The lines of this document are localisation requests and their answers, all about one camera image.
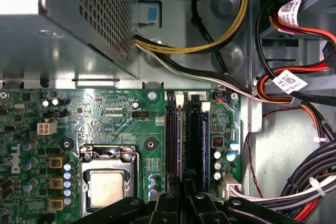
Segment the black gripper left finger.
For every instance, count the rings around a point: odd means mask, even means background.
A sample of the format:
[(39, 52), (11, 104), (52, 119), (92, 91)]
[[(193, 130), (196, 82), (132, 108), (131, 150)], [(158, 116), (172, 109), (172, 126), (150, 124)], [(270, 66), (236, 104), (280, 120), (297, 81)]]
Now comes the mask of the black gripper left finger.
[(74, 223), (179, 223), (180, 179), (175, 173), (169, 173), (166, 183), (167, 191), (153, 194), (147, 203), (127, 197)]

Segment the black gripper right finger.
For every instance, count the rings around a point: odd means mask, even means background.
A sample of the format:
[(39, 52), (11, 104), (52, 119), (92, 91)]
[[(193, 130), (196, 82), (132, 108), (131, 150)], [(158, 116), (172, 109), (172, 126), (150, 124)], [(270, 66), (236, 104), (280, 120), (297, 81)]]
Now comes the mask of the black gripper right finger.
[(299, 223), (299, 221), (261, 206), (234, 197), (223, 204), (214, 195), (197, 191), (193, 178), (183, 179), (187, 223)]

